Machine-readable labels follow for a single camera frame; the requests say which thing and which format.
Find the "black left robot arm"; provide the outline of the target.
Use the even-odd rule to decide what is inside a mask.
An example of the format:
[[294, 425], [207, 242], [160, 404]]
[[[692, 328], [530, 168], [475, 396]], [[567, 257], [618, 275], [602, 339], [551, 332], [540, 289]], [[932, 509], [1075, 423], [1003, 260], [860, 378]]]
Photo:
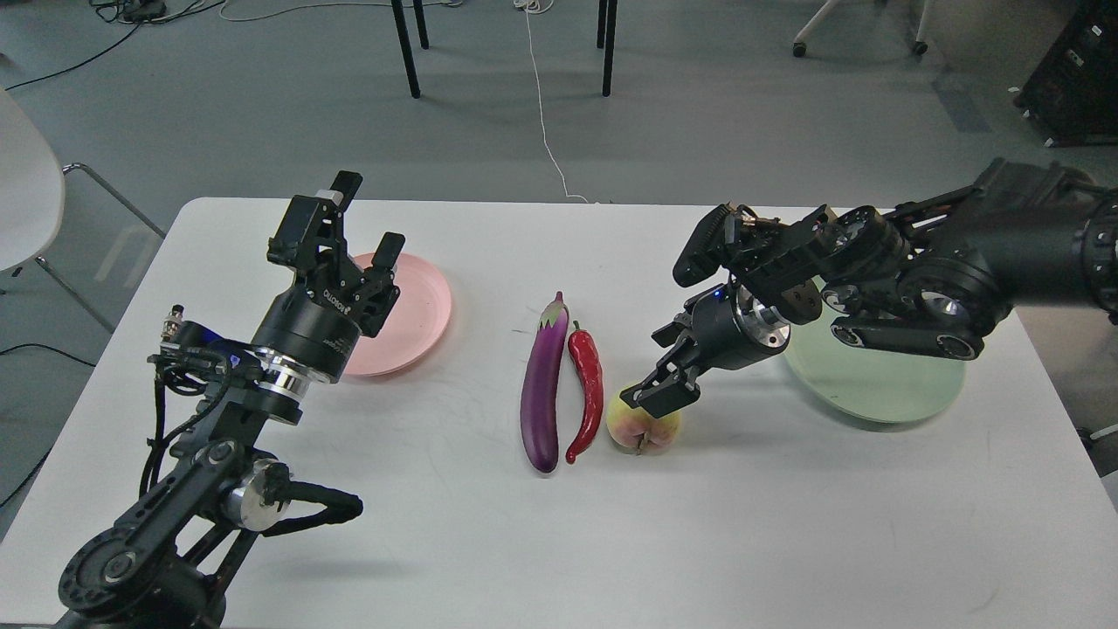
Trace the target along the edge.
[[138, 502], [64, 568], [59, 628], [217, 628], [257, 540], [360, 516], [358, 496], [293, 480], [256, 442], [271, 421], [299, 423], [310, 385], [339, 381], [402, 292], [402, 234], [385, 232], [367, 266], [348, 251], [345, 211], [361, 182], [341, 171], [326, 190], [291, 199], [267, 259], [293, 282], [249, 342], [170, 309], [148, 358], [155, 433]]

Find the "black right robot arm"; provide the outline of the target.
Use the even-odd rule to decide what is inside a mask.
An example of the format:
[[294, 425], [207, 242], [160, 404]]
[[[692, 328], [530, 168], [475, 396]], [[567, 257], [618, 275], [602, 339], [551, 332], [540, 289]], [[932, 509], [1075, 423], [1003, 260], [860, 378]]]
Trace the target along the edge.
[[673, 267], [690, 287], [727, 282], [684, 302], [653, 334], [666, 351], [620, 391], [662, 418], [698, 401], [707, 371], [783, 353], [792, 328], [833, 309], [849, 347], [973, 361], [1021, 304], [1095, 306], [1115, 318], [1115, 188], [1070, 166], [994, 160], [974, 183], [882, 212], [827, 204], [795, 223], [746, 204], [699, 220]]

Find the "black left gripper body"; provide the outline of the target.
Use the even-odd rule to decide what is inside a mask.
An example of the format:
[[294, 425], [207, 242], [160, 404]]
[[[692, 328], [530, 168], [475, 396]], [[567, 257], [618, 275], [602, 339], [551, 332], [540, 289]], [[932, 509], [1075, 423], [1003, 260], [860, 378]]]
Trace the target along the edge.
[[272, 302], [249, 346], [267, 349], [337, 383], [361, 331], [351, 320], [350, 289], [288, 287]]

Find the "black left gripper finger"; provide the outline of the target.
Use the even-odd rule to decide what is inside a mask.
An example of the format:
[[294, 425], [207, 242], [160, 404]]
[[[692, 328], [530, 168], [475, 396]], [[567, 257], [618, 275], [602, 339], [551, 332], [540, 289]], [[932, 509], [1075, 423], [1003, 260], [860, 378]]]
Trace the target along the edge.
[[349, 287], [350, 314], [363, 337], [375, 339], [383, 330], [383, 323], [402, 292], [396, 286], [395, 276], [404, 244], [406, 238], [402, 234], [383, 232], [371, 263], [360, 266], [356, 256], [351, 258], [356, 274]]
[[293, 271], [300, 289], [351, 289], [360, 268], [348, 252], [344, 212], [356, 198], [362, 177], [340, 171], [318, 196], [294, 196], [280, 227], [268, 239], [266, 258]]

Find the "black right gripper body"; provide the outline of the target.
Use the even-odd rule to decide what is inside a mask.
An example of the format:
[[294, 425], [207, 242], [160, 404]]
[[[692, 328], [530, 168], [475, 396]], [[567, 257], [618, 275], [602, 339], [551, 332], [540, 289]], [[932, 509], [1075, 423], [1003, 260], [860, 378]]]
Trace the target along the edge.
[[699, 365], [739, 370], [777, 356], [788, 346], [792, 325], [740, 284], [719, 284], [684, 302], [678, 315], [694, 316]]

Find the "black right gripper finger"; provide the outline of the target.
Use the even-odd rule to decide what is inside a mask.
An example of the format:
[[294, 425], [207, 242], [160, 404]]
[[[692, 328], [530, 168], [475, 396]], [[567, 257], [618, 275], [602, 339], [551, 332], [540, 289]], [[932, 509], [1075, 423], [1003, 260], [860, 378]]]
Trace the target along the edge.
[[667, 351], [648, 377], [620, 390], [620, 401], [654, 418], [666, 417], [695, 403], [701, 397], [697, 378], [704, 371], [698, 358], [697, 349]]
[[700, 347], [694, 337], [694, 316], [678, 314], [667, 325], [651, 333], [660, 347], [666, 347], [666, 353], [656, 361], [656, 366], [693, 368], [699, 365]]

